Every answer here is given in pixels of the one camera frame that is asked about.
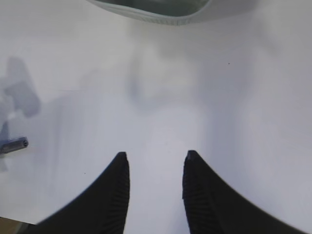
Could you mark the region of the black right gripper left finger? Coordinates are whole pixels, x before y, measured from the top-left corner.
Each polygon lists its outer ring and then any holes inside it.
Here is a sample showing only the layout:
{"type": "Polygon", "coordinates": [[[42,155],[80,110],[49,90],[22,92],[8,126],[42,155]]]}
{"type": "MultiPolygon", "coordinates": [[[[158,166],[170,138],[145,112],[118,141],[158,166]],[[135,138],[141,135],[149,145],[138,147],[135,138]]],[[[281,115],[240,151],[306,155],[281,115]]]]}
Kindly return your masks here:
{"type": "Polygon", "coordinates": [[[129,162],[126,153],[119,152],[83,193],[25,233],[121,234],[129,198],[129,162]]]}

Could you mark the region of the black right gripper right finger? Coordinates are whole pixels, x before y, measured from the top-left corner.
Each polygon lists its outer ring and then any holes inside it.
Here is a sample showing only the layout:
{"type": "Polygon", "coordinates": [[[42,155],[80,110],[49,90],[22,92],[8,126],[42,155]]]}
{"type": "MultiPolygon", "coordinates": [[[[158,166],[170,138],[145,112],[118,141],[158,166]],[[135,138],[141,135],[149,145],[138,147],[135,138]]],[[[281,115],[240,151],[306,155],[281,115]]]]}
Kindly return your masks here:
{"type": "Polygon", "coordinates": [[[229,186],[195,150],[184,161],[182,198],[192,234],[300,234],[229,186]]]}

